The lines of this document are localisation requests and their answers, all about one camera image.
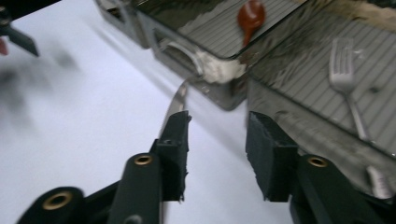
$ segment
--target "gray container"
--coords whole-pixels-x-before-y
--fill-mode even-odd
[[[246,98],[249,67],[329,2],[262,1],[266,22],[244,48],[236,17],[245,1],[148,0],[136,9],[156,58],[184,78],[200,78],[193,85],[232,110]]]

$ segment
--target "fork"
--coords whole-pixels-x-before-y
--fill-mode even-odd
[[[352,50],[353,39],[351,38],[335,38],[332,41],[329,80],[332,88],[344,95],[355,121],[359,138],[363,141],[370,141],[361,113],[351,94],[355,89]]]

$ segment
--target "transparent tray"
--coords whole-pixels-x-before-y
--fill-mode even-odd
[[[373,193],[368,166],[396,192],[394,21],[394,9],[331,1],[249,70],[249,109],[273,117],[302,151],[332,160],[367,194]],[[359,139],[345,98],[329,82],[330,51],[338,37],[354,40],[352,95],[372,141]]]
[[[236,18],[245,2],[148,0],[136,7],[157,59],[183,77],[199,77],[195,87],[226,110],[246,99],[249,67],[328,1],[262,0],[266,22],[242,47]]]

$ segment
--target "orange object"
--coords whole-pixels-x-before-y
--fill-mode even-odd
[[[239,26],[245,33],[243,46],[250,42],[253,34],[264,24],[265,9],[259,0],[247,1],[238,13]]]

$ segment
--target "white table surface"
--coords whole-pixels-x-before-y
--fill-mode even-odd
[[[90,195],[148,152],[182,82],[108,24],[93,0],[63,0],[13,22],[41,56],[9,44],[0,57],[0,223],[44,192]],[[291,223],[268,203],[245,154],[247,105],[226,112],[191,89],[187,188],[164,223]]]

